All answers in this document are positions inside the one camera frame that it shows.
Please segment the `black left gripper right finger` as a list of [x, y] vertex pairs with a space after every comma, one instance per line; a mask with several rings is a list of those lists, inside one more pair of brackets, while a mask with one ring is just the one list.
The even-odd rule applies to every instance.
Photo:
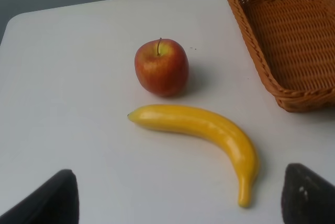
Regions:
[[334, 223], [334, 185], [303, 164], [290, 163], [281, 210], [284, 223]]

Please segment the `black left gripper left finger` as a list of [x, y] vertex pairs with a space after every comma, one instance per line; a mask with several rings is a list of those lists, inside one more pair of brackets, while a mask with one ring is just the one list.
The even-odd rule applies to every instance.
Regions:
[[79, 190], [75, 174], [63, 169], [1, 215], [1, 223], [79, 223]]

